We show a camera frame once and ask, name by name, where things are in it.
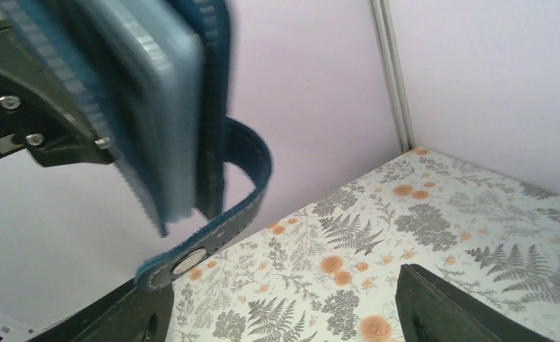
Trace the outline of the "floral patterned table mat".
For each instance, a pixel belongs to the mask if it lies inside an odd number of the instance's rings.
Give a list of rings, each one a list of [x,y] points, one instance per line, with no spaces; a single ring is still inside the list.
[[[175,283],[170,341],[402,341],[403,264],[560,341],[560,196],[416,148]]]

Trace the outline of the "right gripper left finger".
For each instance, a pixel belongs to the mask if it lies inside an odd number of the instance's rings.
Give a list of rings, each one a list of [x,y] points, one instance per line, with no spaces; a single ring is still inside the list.
[[[155,292],[129,280],[30,342],[165,342],[174,304],[168,286]]]

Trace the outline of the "aluminium rail frame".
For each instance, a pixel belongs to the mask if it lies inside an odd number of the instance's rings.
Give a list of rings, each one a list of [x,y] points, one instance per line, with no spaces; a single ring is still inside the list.
[[[389,1],[368,1],[401,153],[416,146]]]

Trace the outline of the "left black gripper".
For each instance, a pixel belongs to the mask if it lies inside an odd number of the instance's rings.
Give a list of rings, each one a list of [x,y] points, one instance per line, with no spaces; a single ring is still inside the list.
[[[0,21],[0,159],[22,150],[42,167],[114,161],[66,90]]]

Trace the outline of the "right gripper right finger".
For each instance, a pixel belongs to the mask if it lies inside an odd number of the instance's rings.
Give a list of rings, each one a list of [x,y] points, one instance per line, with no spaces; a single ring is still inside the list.
[[[395,302],[406,342],[547,342],[423,266],[403,264]]]

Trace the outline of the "blue leather card holder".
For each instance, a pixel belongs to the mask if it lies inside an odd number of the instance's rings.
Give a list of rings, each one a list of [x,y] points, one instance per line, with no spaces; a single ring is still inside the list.
[[[255,218],[272,159],[227,115],[232,22],[225,1],[0,1],[38,64],[69,94],[160,235],[200,211],[207,224],[148,259],[157,291]]]

